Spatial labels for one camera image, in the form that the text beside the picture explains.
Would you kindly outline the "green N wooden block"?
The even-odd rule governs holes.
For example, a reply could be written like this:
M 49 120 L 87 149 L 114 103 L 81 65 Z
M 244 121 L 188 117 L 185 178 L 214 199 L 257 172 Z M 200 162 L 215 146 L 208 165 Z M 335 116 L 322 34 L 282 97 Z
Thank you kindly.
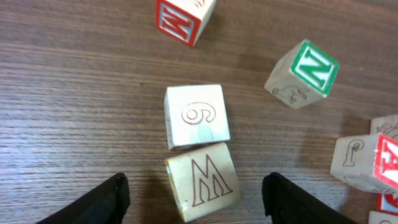
M 339 67 L 333 57 L 304 39 L 276 63 L 264 89 L 299 109 L 330 94 Z

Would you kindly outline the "red-sided block top left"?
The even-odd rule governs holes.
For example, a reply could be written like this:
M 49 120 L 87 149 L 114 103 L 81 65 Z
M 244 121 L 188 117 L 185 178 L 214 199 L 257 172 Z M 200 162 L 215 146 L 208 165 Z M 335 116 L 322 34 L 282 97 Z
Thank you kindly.
M 217 0 L 156 0 L 155 26 L 185 45 L 194 47 L 216 3 Z

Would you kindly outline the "red M wooden block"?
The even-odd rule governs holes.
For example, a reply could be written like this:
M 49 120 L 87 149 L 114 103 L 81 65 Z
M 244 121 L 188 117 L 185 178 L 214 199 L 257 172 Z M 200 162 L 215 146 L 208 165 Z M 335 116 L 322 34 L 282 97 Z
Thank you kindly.
M 397 216 L 398 215 L 397 193 L 379 194 L 377 198 L 377 211 Z

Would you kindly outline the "red A wooden block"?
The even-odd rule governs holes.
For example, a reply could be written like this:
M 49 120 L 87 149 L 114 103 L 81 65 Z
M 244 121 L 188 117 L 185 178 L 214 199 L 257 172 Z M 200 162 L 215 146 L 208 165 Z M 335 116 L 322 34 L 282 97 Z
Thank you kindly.
M 397 141 L 383 134 L 336 140 L 330 174 L 366 192 L 397 192 Z

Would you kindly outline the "centre picture wooden block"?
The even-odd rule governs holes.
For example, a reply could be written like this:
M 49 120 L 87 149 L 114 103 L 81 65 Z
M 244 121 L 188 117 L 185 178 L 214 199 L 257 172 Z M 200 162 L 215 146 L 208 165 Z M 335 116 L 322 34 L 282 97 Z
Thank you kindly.
M 368 224 L 398 224 L 398 216 L 370 211 Z

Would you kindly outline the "blue-sided wooden block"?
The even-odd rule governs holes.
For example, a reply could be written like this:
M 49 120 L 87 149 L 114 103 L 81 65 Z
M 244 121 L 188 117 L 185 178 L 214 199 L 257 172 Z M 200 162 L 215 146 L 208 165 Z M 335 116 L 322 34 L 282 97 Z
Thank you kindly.
M 371 120 L 370 134 L 381 133 L 393 140 L 398 139 L 398 115 L 390 115 Z

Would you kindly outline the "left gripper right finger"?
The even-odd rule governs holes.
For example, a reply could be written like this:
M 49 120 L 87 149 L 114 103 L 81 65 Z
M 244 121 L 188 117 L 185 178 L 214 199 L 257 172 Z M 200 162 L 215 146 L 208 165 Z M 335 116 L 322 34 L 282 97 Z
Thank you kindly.
M 356 224 L 277 172 L 264 177 L 262 201 L 273 224 Z

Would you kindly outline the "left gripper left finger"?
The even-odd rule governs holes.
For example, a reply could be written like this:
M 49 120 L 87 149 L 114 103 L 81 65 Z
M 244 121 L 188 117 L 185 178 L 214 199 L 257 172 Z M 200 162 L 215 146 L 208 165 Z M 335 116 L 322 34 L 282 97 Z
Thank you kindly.
M 37 224 L 121 224 L 130 204 L 128 179 L 119 172 Z

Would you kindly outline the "block with number six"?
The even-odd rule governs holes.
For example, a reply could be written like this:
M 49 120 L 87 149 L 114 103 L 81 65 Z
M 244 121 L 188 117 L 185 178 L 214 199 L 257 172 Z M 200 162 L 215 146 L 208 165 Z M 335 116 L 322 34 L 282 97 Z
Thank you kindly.
M 219 84 L 167 87 L 164 113 L 169 150 L 231 139 Z

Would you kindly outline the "wooden block letter M outline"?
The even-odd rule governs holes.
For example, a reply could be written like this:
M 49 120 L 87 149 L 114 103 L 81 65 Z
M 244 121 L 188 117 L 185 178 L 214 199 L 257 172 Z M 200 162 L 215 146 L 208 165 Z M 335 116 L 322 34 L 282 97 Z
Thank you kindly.
M 168 158 L 165 166 L 184 222 L 243 199 L 241 184 L 224 142 Z

